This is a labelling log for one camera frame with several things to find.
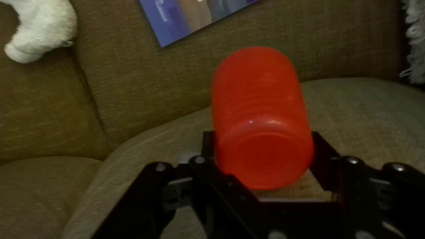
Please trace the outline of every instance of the black metal bracket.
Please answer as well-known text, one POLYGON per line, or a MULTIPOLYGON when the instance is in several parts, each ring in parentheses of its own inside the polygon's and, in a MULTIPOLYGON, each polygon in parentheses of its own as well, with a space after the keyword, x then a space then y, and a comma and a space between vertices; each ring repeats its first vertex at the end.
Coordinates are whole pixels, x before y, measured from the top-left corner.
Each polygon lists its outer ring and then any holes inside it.
POLYGON ((313 132, 311 171, 331 201, 260 201, 214 163, 214 132, 187 164, 147 164, 93 237, 158 239, 175 209, 191 205, 210 239, 424 239, 425 175, 341 156, 313 132))

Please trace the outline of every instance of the plush toy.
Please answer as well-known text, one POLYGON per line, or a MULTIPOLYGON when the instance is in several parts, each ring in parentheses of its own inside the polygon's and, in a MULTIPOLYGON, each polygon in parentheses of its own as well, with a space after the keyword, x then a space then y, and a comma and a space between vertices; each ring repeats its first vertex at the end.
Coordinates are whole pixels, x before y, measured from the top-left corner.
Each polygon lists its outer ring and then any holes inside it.
POLYGON ((410 53, 408 60, 410 67, 401 71, 401 76, 409 76, 412 83, 425 84, 425 1, 402 0, 405 3, 410 53))
POLYGON ((70 46, 77 33, 77 14, 69 0, 0 0, 14 7, 20 25, 4 46, 16 62, 37 60, 44 53, 70 46))

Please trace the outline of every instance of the fabric upholstery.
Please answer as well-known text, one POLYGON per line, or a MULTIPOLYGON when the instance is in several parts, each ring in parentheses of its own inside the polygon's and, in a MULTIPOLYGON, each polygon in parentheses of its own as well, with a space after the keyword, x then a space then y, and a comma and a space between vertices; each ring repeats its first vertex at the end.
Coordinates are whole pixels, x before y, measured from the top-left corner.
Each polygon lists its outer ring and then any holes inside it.
MULTIPOLYGON (((341 153, 356 155, 374 167, 400 160, 425 171, 424 92, 374 78, 311 80, 303 83, 303 92, 312 130, 321 132, 341 153)), ((178 163, 199 153, 202 131, 210 128, 210 108, 204 108, 123 143, 97 172, 64 237, 89 237, 146 163, 178 163)), ((256 195, 329 199, 309 172, 287 188, 256 195)), ((186 208, 163 237, 198 239, 200 233, 199 222, 186 208)))
MULTIPOLYGON (((12 37, 16 13, 0 5, 0 45, 12 37)), ((102 157, 107 141, 74 62, 54 50, 29 64, 0 51, 0 163, 44 155, 102 157)))
POLYGON ((77 56, 113 145, 208 104, 214 68, 250 45, 280 49, 303 80, 401 70, 397 1, 260 0, 161 49, 138 1, 74 0, 77 56))
POLYGON ((99 164, 52 156, 0 165, 0 237, 60 237, 99 164))

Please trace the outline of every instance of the book cover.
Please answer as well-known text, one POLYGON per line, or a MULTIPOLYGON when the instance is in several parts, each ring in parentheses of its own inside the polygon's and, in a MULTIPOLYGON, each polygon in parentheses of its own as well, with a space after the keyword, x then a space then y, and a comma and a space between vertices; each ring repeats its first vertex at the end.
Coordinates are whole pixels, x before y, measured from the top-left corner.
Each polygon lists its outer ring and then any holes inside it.
POLYGON ((258 0, 139 0, 161 46, 246 7, 258 0))

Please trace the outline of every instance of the orange cup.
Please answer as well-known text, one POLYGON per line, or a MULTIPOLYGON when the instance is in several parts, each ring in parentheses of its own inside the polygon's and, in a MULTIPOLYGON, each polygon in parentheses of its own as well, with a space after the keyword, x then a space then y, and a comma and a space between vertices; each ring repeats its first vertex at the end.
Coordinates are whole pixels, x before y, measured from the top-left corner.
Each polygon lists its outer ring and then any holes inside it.
POLYGON ((299 179, 313 155, 297 75, 280 51, 251 46, 228 55, 212 82, 218 167, 252 189, 299 179))

